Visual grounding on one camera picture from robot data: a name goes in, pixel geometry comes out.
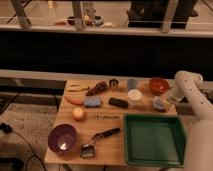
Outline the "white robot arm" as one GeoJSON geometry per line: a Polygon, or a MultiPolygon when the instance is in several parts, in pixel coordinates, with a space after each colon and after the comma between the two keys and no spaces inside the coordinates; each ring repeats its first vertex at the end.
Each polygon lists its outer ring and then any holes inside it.
{"type": "Polygon", "coordinates": [[[213,104],[199,91],[202,83],[201,74],[178,71],[166,97],[170,104],[186,97],[198,119],[187,136],[183,171],[213,171],[213,104]]]}

